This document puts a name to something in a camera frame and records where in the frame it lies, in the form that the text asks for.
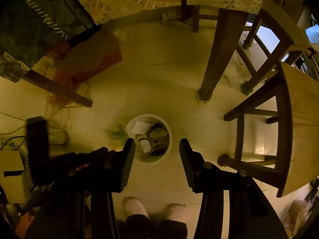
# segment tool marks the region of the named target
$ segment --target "white shoe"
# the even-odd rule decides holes
[[[129,198],[124,203],[124,209],[128,216],[141,214],[149,218],[146,208],[143,203],[136,198]]]
[[[182,205],[172,205],[166,212],[165,219],[186,223],[189,220],[187,207]]]

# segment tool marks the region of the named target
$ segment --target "metal screw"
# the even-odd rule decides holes
[[[204,162],[203,163],[204,168],[206,169],[210,169],[213,167],[213,164],[211,162]]]
[[[109,168],[111,168],[111,167],[112,167],[112,163],[110,163],[110,162],[104,162],[104,163],[103,163],[103,168],[109,169]]]
[[[239,174],[244,177],[248,175],[248,173],[245,170],[240,170]]]
[[[68,171],[68,176],[74,176],[77,172],[73,169]]]

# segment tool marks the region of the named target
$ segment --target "black pants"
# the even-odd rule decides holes
[[[129,216],[126,222],[117,221],[121,239],[186,239],[185,223],[163,220],[157,228],[144,215]]]

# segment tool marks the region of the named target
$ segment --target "wooden stool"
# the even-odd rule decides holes
[[[319,175],[319,83],[286,63],[278,63],[278,73],[245,101],[224,115],[237,119],[235,157],[221,155],[220,166],[246,170],[253,178],[278,188],[285,196]],[[255,109],[276,96],[277,112]],[[244,114],[271,116],[278,122],[277,156],[261,162],[241,161]],[[266,167],[275,164],[275,168]]]
[[[268,51],[266,46],[257,36],[257,32],[262,22],[265,22],[265,24],[280,40],[272,53]],[[299,29],[296,23],[286,14],[286,12],[272,0],[263,1],[262,9],[253,22],[252,30],[248,33],[248,36],[244,41],[243,48],[248,49],[253,40],[256,40],[258,45],[266,54],[267,60],[258,69],[258,71],[256,71],[242,48],[237,46],[236,50],[242,57],[252,76],[248,82],[241,85],[241,90],[245,95],[251,93],[254,87],[263,79],[275,74],[275,72],[271,73],[270,71],[275,68],[276,63],[282,60],[288,52],[289,57],[285,60],[285,63],[292,65],[305,50],[311,48],[311,44],[308,41],[306,33]]]

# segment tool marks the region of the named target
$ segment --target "person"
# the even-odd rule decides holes
[[[118,221],[121,239],[186,239],[189,213],[185,206],[172,205],[165,219],[154,227],[143,203],[129,198],[124,203],[128,215],[126,222]]]

